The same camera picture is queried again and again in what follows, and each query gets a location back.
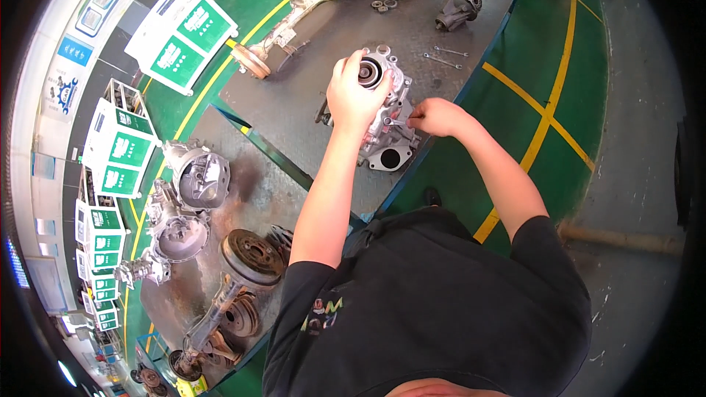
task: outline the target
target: engine part display stand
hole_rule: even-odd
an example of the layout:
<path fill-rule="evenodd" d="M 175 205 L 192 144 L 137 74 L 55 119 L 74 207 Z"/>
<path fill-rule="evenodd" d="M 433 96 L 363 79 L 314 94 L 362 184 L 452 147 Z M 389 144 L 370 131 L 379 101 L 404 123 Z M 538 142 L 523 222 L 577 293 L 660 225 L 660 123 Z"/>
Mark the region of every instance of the engine part display stand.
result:
<path fill-rule="evenodd" d="M 182 341 L 209 309 L 221 287 L 225 273 L 236 276 L 220 250 L 220 243 L 231 230 L 244 228 L 264 237 L 270 224 L 294 230 L 306 191 L 278 168 L 250 140 L 218 111 L 209 107 L 191 135 L 228 160 L 231 180 L 223 205 L 209 212 L 210 239 L 194 259 L 172 264 L 171 279 L 161 286 L 142 280 L 140 301 L 154 323 L 154 329 L 171 352 L 182 349 Z M 259 327 L 249 337 L 235 336 L 237 328 L 225 321 L 220 331 L 227 342 L 234 342 L 243 353 L 233 366 L 220 356 L 208 356 L 203 375 L 209 387 L 245 365 L 267 341 L 279 311 L 282 282 L 271 290 L 260 290 L 254 302 Z"/>
<path fill-rule="evenodd" d="M 314 123 L 321 107 L 333 65 L 354 50 L 375 49 L 385 44 L 398 57 L 397 65 L 413 79 L 409 98 L 413 104 L 428 96 L 459 103 L 470 86 L 469 78 L 481 69 L 494 43 L 502 34 L 516 0 L 483 0 L 481 12 L 453 32 L 436 30 L 434 19 L 443 0 L 400 0 L 383 14 L 371 7 L 373 0 L 333 0 L 323 3 L 296 25 L 290 46 L 297 50 L 279 68 L 286 54 L 270 51 L 273 71 L 260 80 L 235 74 L 220 98 L 262 137 L 314 177 L 332 129 Z M 434 46 L 468 52 L 469 57 L 447 54 L 443 58 L 463 64 L 461 70 L 423 57 L 435 53 Z M 356 169 L 351 210 L 367 214 L 386 208 L 428 152 L 431 143 L 422 137 L 412 159 L 395 172 Z"/>

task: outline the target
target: wrench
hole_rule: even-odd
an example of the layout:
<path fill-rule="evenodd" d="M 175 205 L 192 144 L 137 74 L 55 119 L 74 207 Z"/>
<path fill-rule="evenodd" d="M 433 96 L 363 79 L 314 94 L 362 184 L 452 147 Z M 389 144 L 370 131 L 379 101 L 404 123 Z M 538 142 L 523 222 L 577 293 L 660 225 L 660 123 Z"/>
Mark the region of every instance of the wrench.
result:
<path fill-rule="evenodd" d="M 454 51 L 451 49 L 443 49 L 443 48 L 439 48 L 438 46 L 434 46 L 434 49 L 437 51 L 443 51 L 445 53 L 458 54 L 459 56 L 468 57 L 468 53 L 459 53 L 458 51 Z"/>
<path fill-rule="evenodd" d="M 383 118 L 383 124 L 385 126 L 407 126 L 407 122 L 400 121 L 399 119 L 392 119 L 390 117 Z"/>
<path fill-rule="evenodd" d="M 462 66 L 462 65 L 454 65 L 453 63 L 447 62 L 446 60 L 442 60 L 441 58 L 432 57 L 432 56 L 430 56 L 428 53 L 424 53 L 424 57 L 426 57 L 426 58 L 431 58 L 432 60 L 436 60 L 436 61 L 439 62 L 439 63 L 443 63 L 444 65 L 449 65 L 449 66 L 454 67 L 454 68 L 456 68 L 456 69 L 458 69 L 458 70 L 463 69 L 463 66 Z"/>

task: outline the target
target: aluminum casting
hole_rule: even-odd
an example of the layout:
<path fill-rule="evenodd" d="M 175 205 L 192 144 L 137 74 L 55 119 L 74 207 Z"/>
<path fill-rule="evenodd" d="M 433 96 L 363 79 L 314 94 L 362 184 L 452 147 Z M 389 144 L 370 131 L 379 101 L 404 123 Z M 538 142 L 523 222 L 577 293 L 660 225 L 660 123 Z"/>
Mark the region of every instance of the aluminum casting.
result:
<path fill-rule="evenodd" d="M 154 180 L 154 192 L 147 197 L 145 211 L 158 257 L 169 262 L 188 261 L 208 243 L 208 217 L 182 208 L 171 182 Z"/>
<path fill-rule="evenodd" d="M 223 204 L 228 195 L 228 161 L 205 146 L 166 141 L 164 162 L 172 169 L 172 184 L 182 206 L 192 211 L 210 210 Z"/>
<path fill-rule="evenodd" d="M 392 49 L 389 46 L 379 45 L 375 52 L 366 50 L 368 53 L 360 62 L 358 83 L 366 89 L 375 89 L 382 82 L 384 71 L 392 69 L 393 88 L 363 137 L 358 152 L 358 165 L 362 165 L 367 160 L 370 169 L 393 172 L 411 158 L 421 139 L 414 133 L 414 129 L 407 127 L 407 123 L 404 122 L 414 110 L 407 99 L 411 78 L 404 75 L 397 66 L 397 57 L 391 54 Z M 324 101 L 314 122 L 322 122 L 329 126 L 333 124 L 331 114 L 325 111 L 327 105 L 328 102 Z"/>
<path fill-rule="evenodd" d="M 142 256 L 134 261 L 122 260 L 113 270 L 113 276 L 125 282 L 131 290 L 135 289 L 137 280 L 149 279 L 161 286 L 171 277 L 172 265 L 166 259 L 154 253 L 154 238 L 152 244 L 143 251 Z"/>

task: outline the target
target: metal rod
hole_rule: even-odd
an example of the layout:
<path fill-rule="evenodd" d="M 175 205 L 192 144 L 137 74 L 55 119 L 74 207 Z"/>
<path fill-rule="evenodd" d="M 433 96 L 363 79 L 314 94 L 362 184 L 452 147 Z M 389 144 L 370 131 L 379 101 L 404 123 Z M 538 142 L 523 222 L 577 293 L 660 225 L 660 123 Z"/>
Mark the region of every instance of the metal rod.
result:
<path fill-rule="evenodd" d="M 609 230 L 582 228 L 562 222 L 559 236 L 565 240 L 578 240 L 587 243 L 605 244 L 612 247 L 630 248 L 649 253 L 669 254 L 680 257 L 684 242 L 670 235 L 647 235 L 643 233 L 621 233 Z"/>

